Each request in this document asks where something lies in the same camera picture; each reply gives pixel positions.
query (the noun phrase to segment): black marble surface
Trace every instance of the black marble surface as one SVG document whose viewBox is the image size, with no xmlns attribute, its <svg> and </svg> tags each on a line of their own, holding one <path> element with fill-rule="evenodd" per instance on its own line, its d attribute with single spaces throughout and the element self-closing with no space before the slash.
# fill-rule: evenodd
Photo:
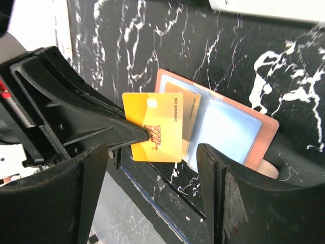
<svg viewBox="0 0 325 244">
<path fill-rule="evenodd" d="M 148 163 L 134 163 L 130 160 L 130 155 L 131 149 L 123 148 L 123 170 L 127 171 L 140 192 L 154 205 L 157 214 L 174 229 L 176 236 L 184 243 L 210 244 L 205 216 L 182 197 L 155 168 Z"/>
<path fill-rule="evenodd" d="M 141 0 L 71 0 L 70 13 L 72 66 L 119 106 L 124 92 L 153 92 L 167 69 L 276 118 L 293 151 L 324 165 L 323 29 Z M 204 213 L 186 163 L 153 166 Z"/>
</svg>

